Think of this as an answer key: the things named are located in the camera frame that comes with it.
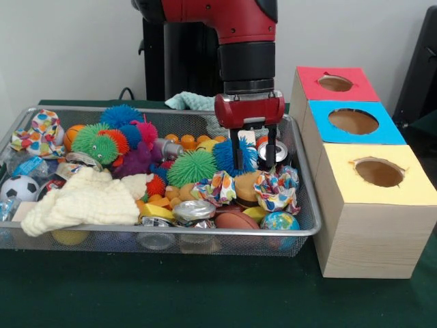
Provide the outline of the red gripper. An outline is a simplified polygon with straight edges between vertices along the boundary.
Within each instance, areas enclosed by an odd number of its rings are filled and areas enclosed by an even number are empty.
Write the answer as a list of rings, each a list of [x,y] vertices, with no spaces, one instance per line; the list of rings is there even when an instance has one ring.
[[[266,145],[266,167],[276,163],[277,124],[285,110],[285,100],[278,90],[256,94],[218,94],[214,99],[214,112],[218,123],[229,130],[234,169],[244,168],[244,159],[240,149],[239,129],[246,124],[268,125],[268,143]]]

